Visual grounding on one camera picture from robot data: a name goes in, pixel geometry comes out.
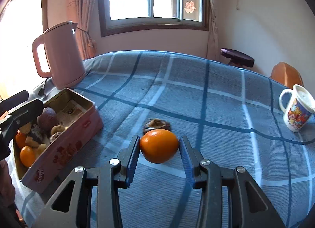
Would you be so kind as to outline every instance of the kettle base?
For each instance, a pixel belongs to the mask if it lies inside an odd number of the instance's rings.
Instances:
[[[57,88],[58,90],[63,90],[64,88],[70,88],[70,87],[72,87],[72,86],[78,84],[81,80],[83,80],[83,79],[85,78],[85,76],[86,76],[86,72],[84,72],[84,74],[83,74],[81,77],[77,78],[76,80],[74,80],[74,81],[72,81],[72,82],[70,82],[70,83],[68,83],[68,84],[66,84],[66,85],[63,85],[63,86],[57,86],[57,85],[55,85],[55,86],[56,86],[56,88]]]

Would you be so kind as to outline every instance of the purple round fruit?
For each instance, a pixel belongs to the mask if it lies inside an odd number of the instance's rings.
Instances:
[[[45,131],[50,131],[58,124],[56,112],[52,108],[44,108],[42,114],[37,117],[37,124]]]

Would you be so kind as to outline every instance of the chinese character decoration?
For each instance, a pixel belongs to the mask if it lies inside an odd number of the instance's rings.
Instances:
[[[194,2],[192,2],[192,1],[186,2],[186,7],[185,7],[184,9],[185,9],[186,13],[192,13],[192,12],[194,12],[194,10],[196,9],[196,8],[194,7]]]

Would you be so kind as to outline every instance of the silver screw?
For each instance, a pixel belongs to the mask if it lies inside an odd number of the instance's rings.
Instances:
[[[207,166],[207,165],[210,165],[210,164],[211,164],[211,161],[205,159],[205,160],[202,160],[202,161],[201,161],[201,164]]]
[[[119,159],[111,159],[109,161],[109,164],[111,164],[111,165],[117,165],[118,163],[119,163]]]
[[[245,173],[246,169],[244,167],[239,166],[236,168],[236,171],[239,173]]]
[[[84,170],[84,167],[78,166],[78,167],[76,167],[74,170],[75,170],[75,172],[77,172],[77,173],[81,173],[81,172]]]

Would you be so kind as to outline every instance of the kettle handle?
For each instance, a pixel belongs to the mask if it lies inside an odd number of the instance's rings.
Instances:
[[[43,72],[42,68],[40,67],[40,62],[38,58],[38,53],[37,53],[37,47],[41,44],[44,44],[44,37],[43,35],[39,36],[36,38],[32,44],[32,51],[33,51],[33,57],[34,57],[34,62],[36,66],[37,73],[40,77],[42,78],[48,78],[51,77],[51,72]]]

